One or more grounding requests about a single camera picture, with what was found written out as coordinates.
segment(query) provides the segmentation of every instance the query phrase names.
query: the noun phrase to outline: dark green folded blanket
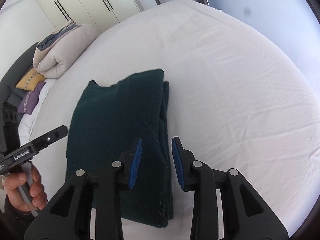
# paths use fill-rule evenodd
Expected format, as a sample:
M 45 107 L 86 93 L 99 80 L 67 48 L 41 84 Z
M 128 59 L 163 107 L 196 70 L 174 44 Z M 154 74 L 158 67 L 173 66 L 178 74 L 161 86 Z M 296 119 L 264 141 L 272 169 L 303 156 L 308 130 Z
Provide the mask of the dark green folded blanket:
M 66 179 L 78 169 L 99 174 L 143 141 L 133 191 L 121 191 L 123 218 L 166 227 L 173 218 L 167 134 L 169 83 L 160 69 L 133 74 L 111 87 L 90 81 L 73 113 L 67 146 Z

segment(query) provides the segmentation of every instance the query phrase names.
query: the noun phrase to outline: gray handle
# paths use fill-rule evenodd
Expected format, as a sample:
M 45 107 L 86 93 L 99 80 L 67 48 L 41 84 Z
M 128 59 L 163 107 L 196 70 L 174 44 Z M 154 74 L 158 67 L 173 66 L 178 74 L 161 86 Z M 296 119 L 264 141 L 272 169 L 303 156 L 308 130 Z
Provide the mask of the gray handle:
M 27 175 L 27 182 L 23 184 L 22 186 L 18 187 L 18 190 L 25 201 L 28 205 L 32 205 L 32 197 L 30 195 L 30 187 L 33 184 L 33 179 L 32 179 L 32 174 L 31 174 L 31 169 L 32 169 L 32 163 L 27 162 L 24 163 L 22 166 L 22 171 L 26 173 Z M 31 210 L 31 214 L 36 217 L 38 215 L 38 210 Z

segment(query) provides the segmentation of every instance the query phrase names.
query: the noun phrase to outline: human hand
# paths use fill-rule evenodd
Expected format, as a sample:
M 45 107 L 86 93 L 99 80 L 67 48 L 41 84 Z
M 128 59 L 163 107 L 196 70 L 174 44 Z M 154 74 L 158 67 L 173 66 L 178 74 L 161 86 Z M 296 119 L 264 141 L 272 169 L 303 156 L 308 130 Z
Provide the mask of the human hand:
M 30 195 L 33 197 L 32 205 L 25 203 L 18 190 L 18 186 L 22 186 L 27 181 L 27 175 L 24 172 L 12 173 L 4 182 L 11 205 L 20 212 L 30 212 L 37 208 L 42 210 L 48 202 L 44 186 L 41 184 L 39 171 L 33 165 L 31 174 L 33 178 L 33 184 L 30 187 Z

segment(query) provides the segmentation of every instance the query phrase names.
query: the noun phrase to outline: upholstered headboard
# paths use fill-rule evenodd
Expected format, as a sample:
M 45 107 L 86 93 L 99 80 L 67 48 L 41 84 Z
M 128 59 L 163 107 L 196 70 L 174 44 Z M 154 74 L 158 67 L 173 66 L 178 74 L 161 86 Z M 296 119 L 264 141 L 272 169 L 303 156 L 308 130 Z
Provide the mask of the upholstered headboard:
M 38 43 L 33 44 L 27 49 L 10 67 L 7 73 L 0 81 L 0 102 L 7 101 L 8 103 L 18 107 L 27 93 L 26 90 L 16 88 L 20 79 L 32 68 L 33 55 Z M 23 114 L 18 114 L 19 122 Z

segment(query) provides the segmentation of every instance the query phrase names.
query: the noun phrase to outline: bed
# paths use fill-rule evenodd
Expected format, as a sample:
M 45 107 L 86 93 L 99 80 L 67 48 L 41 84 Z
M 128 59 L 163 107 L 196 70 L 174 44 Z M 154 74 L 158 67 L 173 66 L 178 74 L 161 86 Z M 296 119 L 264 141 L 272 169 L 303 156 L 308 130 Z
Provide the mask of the bed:
M 169 140 L 179 136 L 214 169 L 237 168 L 292 236 L 320 194 L 319 102 L 276 45 L 214 8 L 176 0 L 101 34 L 41 100 L 31 139 L 69 127 L 90 80 L 110 86 L 156 68 L 170 83 Z M 66 146 L 64 138 L 33 160 L 49 199 L 65 181 Z M 189 239 L 193 193 L 181 191 L 174 173 L 172 190 L 169 225 L 123 220 L 125 239 Z

